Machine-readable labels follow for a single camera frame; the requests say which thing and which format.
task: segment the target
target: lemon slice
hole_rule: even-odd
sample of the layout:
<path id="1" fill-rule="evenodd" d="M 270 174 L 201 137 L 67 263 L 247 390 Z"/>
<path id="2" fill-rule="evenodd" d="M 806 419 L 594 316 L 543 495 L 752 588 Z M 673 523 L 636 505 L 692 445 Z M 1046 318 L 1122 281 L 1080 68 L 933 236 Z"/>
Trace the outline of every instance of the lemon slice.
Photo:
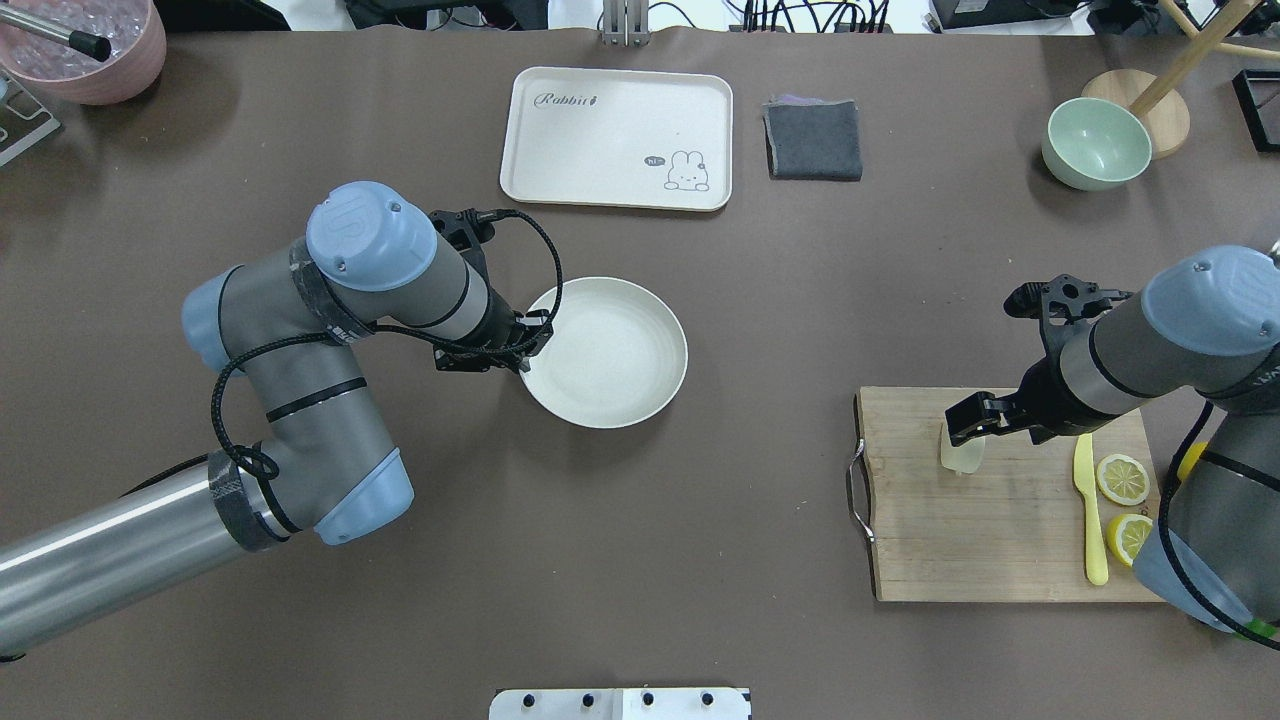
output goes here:
<path id="1" fill-rule="evenodd" d="M 1151 477 L 1128 455 L 1107 455 L 1098 462 L 1098 489 L 1119 505 L 1138 505 L 1151 493 Z"/>
<path id="2" fill-rule="evenodd" d="M 1179 480 L 1187 482 L 1187 478 L 1192 474 L 1192 468 L 1199 461 L 1199 456 L 1204 454 L 1206 447 L 1208 447 L 1207 442 L 1197 442 L 1187 448 L 1187 455 L 1183 455 L 1183 461 L 1178 464 Z"/>
<path id="3" fill-rule="evenodd" d="M 1124 562 L 1125 568 L 1133 568 L 1133 561 L 1138 557 L 1142 543 L 1147 542 L 1152 527 L 1155 525 L 1151 518 L 1137 512 L 1125 512 L 1112 518 L 1107 523 L 1107 547 L 1111 548 L 1111 555 Z"/>

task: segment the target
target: dark towel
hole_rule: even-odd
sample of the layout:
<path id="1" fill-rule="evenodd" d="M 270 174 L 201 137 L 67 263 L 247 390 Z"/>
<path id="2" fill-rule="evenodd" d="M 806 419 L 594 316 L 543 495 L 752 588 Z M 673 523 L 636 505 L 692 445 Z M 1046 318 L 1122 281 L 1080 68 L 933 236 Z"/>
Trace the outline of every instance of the dark towel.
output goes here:
<path id="1" fill-rule="evenodd" d="M 764 105 L 769 174 L 791 179 L 863 178 L 858 105 L 785 95 Z"/>

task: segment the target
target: plastic knife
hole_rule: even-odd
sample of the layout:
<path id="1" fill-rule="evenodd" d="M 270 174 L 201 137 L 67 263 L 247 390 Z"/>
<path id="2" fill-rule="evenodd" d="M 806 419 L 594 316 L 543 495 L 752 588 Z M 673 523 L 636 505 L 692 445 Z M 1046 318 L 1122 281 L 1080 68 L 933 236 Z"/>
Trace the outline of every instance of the plastic knife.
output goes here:
<path id="1" fill-rule="evenodd" d="M 1102 548 L 1102 523 L 1098 520 L 1097 480 L 1093 477 L 1093 434 L 1075 441 L 1071 480 L 1084 497 L 1084 575 L 1096 585 L 1107 584 L 1107 555 Z"/>

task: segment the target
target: green bowl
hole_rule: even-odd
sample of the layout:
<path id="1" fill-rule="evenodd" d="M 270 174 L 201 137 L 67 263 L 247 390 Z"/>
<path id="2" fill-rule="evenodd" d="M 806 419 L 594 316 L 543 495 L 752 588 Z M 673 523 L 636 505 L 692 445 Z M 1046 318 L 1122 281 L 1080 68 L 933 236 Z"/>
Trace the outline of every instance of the green bowl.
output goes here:
<path id="1" fill-rule="evenodd" d="M 1111 190 L 1151 164 L 1151 136 L 1133 113 L 1097 97 L 1068 100 L 1048 117 L 1041 154 L 1076 190 Z"/>

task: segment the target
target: blue cap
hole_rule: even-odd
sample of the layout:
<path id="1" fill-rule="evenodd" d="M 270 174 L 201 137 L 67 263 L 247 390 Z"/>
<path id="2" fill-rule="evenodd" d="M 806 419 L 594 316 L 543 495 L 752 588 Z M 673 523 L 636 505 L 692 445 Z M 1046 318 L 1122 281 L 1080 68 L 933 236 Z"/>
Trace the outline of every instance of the blue cap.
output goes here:
<path id="1" fill-rule="evenodd" d="M 1142 311 L 1170 342 L 1202 355 L 1236 357 L 1280 342 L 1280 268 L 1239 245 L 1192 255 L 1142 291 Z"/>
<path id="2" fill-rule="evenodd" d="M 426 213 L 371 181 L 334 190 L 307 220 L 307 250 L 320 272 L 365 292 L 394 290 L 421 275 L 435 259 L 438 237 Z"/>
<path id="3" fill-rule="evenodd" d="M 342 544 L 399 518 L 412 502 L 413 486 L 397 447 L 316 523 L 316 533 L 325 544 Z"/>
<path id="4" fill-rule="evenodd" d="M 1219 610 L 1226 612 L 1229 618 L 1242 625 L 1247 625 L 1253 619 L 1253 612 L 1231 591 L 1231 587 L 1183 538 L 1178 537 L 1178 533 L 1172 528 L 1169 529 L 1169 539 L 1172 541 L 1179 565 L 1183 566 L 1187 577 L 1201 594 Z M 1187 592 L 1187 587 L 1178 579 L 1178 575 L 1174 574 L 1174 565 L 1169 561 L 1165 544 L 1160 542 L 1158 524 L 1152 528 L 1147 542 L 1142 543 L 1142 550 L 1138 551 L 1138 557 L 1133 561 L 1133 574 L 1137 575 L 1139 583 L 1147 585 L 1147 589 L 1165 598 L 1174 607 L 1224 633 L 1231 632 L 1225 623 L 1215 618 L 1208 610 L 1204 610 L 1199 601 L 1192 597 L 1192 593 Z"/>
<path id="5" fill-rule="evenodd" d="M 236 272 L 230 268 L 216 278 L 205 281 L 204 284 L 191 291 L 187 300 L 182 302 L 182 334 L 187 336 L 187 345 L 200 355 L 200 359 L 215 373 L 221 373 L 223 368 L 232 361 L 227 356 L 227 347 L 223 345 L 221 305 L 223 288 L 227 287 L 227 278 Z"/>

